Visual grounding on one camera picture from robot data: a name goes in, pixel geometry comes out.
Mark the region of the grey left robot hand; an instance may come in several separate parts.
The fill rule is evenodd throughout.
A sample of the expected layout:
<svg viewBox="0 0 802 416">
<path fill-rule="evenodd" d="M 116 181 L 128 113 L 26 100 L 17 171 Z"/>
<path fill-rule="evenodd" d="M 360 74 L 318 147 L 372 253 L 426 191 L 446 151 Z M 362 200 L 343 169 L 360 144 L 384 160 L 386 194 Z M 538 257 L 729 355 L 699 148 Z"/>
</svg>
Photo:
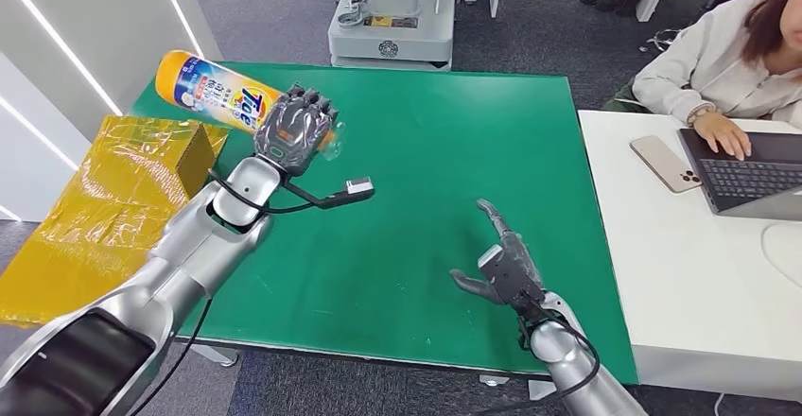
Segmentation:
<svg viewBox="0 0 802 416">
<path fill-rule="evenodd" d="M 335 141 L 339 111 L 312 88 L 294 84 L 270 107 L 253 137 L 254 152 L 290 177 L 303 175 Z"/>
</svg>

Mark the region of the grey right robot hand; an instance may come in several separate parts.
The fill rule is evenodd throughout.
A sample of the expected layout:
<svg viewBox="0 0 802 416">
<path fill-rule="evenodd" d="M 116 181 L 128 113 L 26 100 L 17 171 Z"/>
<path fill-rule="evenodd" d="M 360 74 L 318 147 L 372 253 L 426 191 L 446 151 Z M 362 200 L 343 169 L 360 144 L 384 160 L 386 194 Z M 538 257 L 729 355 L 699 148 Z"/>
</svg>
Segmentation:
<svg viewBox="0 0 802 416">
<path fill-rule="evenodd" d="M 449 271 L 452 281 L 467 293 L 491 303 L 509 305 L 521 320 L 537 324 L 545 318 L 542 309 L 545 290 L 521 235 L 509 227 L 489 200 L 478 199 L 477 206 L 493 224 L 498 242 L 478 259 L 481 280 L 452 269 Z"/>
</svg>

